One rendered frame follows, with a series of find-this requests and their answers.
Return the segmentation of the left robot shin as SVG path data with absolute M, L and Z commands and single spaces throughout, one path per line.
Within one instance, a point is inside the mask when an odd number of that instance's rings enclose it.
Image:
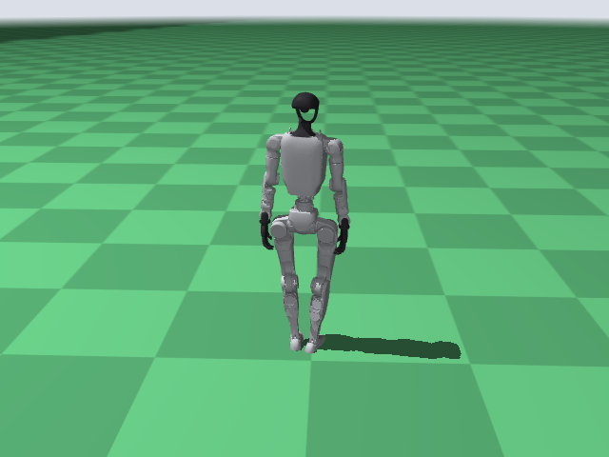
M 299 326 L 298 326 L 298 314 L 299 314 L 298 290 L 297 291 L 294 290 L 293 292 L 286 292 L 284 275 L 281 277 L 281 285 L 282 285 L 282 290 L 283 290 L 285 313 L 286 313 L 286 316 L 287 316 L 289 324 L 290 324 L 292 339 L 294 339 L 294 335 L 297 336 L 297 339 L 300 339 Z

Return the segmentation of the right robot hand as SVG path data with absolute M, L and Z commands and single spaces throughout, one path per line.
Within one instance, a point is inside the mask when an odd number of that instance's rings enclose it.
M 341 241 L 341 242 L 340 242 L 339 246 L 335 249 L 335 252 L 333 252 L 333 254 L 341 254 L 344 252 L 345 245 L 347 242 L 349 228 L 350 228 L 350 225 L 348 225 L 348 219 L 347 218 L 342 219 L 341 225 L 339 224 L 339 229 L 341 229 L 341 233 L 337 240 L 337 243 L 339 241 Z

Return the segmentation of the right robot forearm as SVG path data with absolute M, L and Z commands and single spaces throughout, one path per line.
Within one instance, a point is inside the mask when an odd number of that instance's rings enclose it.
M 348 225 L 350 224 L 350 218 L 348 217 L 348 204 L 347 204 L 347 190 L 346 181 L 343 178 L 343 191 L 336 192 L 333 194 L 335 201 L 336 213 L 338 215 L 338 223 L 341 225 L 342 219 L 348 219 Z

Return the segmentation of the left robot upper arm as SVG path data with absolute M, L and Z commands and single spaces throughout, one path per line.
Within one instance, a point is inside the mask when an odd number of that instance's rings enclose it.
M 280 163 L 280 149 L 283 134 L 274 134 L 266 141 L 266 179 L 265 184 L 276 186 L 279 184 L 280 173 L 277 172 Z

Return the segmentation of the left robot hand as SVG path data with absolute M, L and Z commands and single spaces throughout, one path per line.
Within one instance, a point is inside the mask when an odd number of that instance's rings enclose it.
M 268 220 L 267 212 L 262 213 L 260 223 L 261 223 L 261 235 L 262 235 L 262 241 L 263 241 L 264 247 L 267 249 L 274 249 L 274 246 L 271 246 L 267 240 L 267 237 L 270 240 L 272 239 L 272 237 L 268 233 L 268 224 L 270 223 L 270 219 Z

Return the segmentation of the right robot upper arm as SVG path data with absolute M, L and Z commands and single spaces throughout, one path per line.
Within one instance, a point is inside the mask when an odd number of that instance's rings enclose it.
M 341 140 L 332 137 L 324 137 L 323 142 L 324 150 L 330 156 L 328 159 L 332 179 L 329 179 L 329 189 L 343 191 L 344 145 Z

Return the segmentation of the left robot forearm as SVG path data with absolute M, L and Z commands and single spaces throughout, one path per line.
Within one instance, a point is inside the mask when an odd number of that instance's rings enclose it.
M 264 181 L 263 181 L 263 189 L 262 189 L 262 202 L 261 202 L 261 212 L 259 214 L 260 219 L 261 219 L 261 215 L 263 212 L 267 212 L 268 214 L 268 220 L 271 218 L 272 216 L 272 212 L 271 210 L 273 209 L 273 203 L 274 203 L 274 194 L 276 192 L 276 189 L 273 188 L 270 185 L 266 185 L 265 184 L 265 179 L 266 179 L 266 172 L 264 175 Z

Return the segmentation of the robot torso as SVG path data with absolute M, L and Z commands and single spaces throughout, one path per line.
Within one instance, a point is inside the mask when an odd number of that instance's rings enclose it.
M 325 179 L 327 153 L 323 138 L 326 135 L 295 137 L 287 131 L 281 140 L 282 175 L 287 192 L 296 195 L 294 207 L 289 211 L 288 229 L 299 234 L 316 234 L 318 209 L 314 208 L 314 196 Z

